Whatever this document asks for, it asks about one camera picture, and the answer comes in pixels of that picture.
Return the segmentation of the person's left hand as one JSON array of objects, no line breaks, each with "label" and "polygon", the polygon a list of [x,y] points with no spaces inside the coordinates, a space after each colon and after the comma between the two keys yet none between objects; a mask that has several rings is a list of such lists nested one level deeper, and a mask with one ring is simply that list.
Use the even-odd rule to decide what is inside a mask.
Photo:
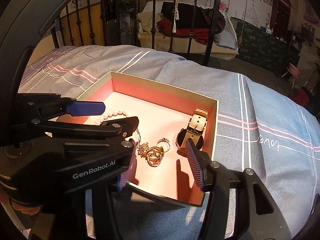
[{"label": "person's left hand", "polygon": [[21,213],[26,215],[35,215],[40,210],[40,206],[27,207],[27,206],[20,205],[14,202],[13,200],[9,200],[7,193],[2,188],[0,188],[0,200],[1,200],[1,203],[5,205],[10,204],[14,210],[20,211]]}]

